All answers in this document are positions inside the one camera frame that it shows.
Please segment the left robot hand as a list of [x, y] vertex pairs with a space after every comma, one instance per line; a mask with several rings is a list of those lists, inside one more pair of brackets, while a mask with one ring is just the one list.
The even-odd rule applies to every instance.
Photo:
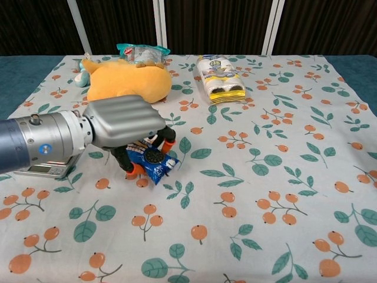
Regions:
[[154, 147], [163, 145], [166, 154], [176, 141], [176, 132], [166, 125], [159, 112], [137, 95], [91, 101], [83, 112], [94, 132], [91, 144], [109, 151], [129, 176], [145, 173], [127, 153], [130, 143], [156, 137]]

